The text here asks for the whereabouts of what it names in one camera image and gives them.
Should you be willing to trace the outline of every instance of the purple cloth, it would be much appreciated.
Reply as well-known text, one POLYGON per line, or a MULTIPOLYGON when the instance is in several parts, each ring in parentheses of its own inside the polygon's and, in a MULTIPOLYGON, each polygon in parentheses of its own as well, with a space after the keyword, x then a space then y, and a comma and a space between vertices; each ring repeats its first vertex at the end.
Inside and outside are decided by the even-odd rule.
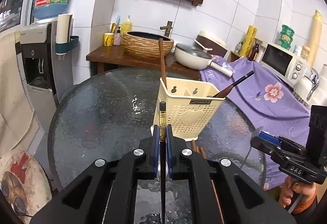
MULTIPOLYGON (((219 57, 218 64, 223 63, 225 60, 219 57)), ((275 74, 259 63, 240 58, 228 65, 234 70, 231 78, 208 67, 200 71, 202 81, 210 82, 222 90, 253 70, 255 74, 236 86, 228 98, 244 112, 256 129, 263 126, 264 131, 271 135, 283 136, 305 146, 309 134, 310 110, 295 99, 275 74)), ((265 182, 269 184, 269 189, 284 183, 286 174, 278 170, 279 165, 268 155, 266 161, 265 182)))

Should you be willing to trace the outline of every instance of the silver screw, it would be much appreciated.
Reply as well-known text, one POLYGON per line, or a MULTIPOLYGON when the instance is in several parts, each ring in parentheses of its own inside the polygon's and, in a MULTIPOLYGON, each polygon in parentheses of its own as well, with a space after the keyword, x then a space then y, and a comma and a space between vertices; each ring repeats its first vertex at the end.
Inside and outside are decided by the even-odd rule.
POLYGON ((102 167, 104 164, 106 164, 106 162, 102 159, 99 159, 99 160, 96 160, 94 162, 94 164, 97 166, 97 167, 102 167))
POLYGON ((134 155, 136 155, 136 156, 141 156, 143 154, 144 154, 144 151, 142 149, 138 148, 138 149, 134 150, 134 155))
POLYGON ((220 161, 220 163, 225 166, 225 167, 228 167, 232 162, 229 160, 229 159, 222 159, 220 161))
POLYGON ((183 149, 183 150, 182 150, 182 154, 183 154, 184 156, 189 156, 189 155, 192 154, 192 150, 190 150, 190 149, 188 149, 188 148, 183 149))

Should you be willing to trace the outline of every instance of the pink flower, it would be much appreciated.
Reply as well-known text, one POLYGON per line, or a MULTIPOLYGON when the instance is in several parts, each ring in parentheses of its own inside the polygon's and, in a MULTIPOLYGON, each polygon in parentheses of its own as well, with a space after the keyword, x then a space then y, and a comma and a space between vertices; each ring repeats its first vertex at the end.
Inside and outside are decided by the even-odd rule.
POLYGON ((278 99, 281 99, 284 95, 282 89, 282 84, 277 82, 274 86, 267 85, 264 90, 267 92, 264 94, 265 100, 270 100, 272 103, 277 102, 278 99))

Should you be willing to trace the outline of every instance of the green plastic container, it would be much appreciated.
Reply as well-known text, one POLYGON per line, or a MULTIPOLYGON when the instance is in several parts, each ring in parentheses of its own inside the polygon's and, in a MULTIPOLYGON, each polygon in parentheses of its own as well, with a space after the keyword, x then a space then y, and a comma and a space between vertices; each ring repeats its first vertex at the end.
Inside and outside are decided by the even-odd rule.
POLYGON ((291 48, 291 43, 293 41, 294 30, 289 26, 282 25, 281 36, 278 40, 278 45, 284 49, 289 50, 291 48))

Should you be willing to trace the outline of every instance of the basin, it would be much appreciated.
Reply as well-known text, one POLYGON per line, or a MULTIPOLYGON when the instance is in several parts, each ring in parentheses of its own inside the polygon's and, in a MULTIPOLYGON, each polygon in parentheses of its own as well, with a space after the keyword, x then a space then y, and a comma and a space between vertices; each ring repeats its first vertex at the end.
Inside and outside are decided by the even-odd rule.
POLYGON ((174 40, 169 37, 139 31, 123 34, 122 45, 127 53, 148 59, 159 59, 159 39, 163 39, 163 53, 168 55, 174 46, 174 40))

